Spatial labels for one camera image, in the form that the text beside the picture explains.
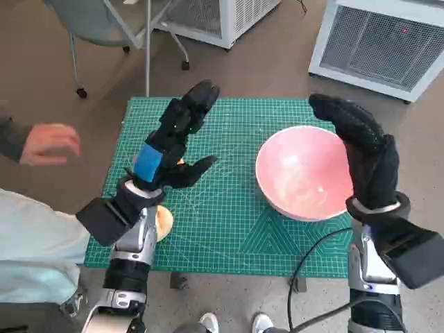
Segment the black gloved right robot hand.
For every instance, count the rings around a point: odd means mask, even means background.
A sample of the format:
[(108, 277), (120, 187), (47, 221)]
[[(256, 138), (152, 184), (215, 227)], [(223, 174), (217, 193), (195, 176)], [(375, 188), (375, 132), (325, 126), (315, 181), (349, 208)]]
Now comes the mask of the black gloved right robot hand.
[(397, 203), (400, 158), (394, 136), (352, 101), (312, 94), (309, 104), (316, 118), (334, 125), (345, 144), (353, 196), (370, 210)]

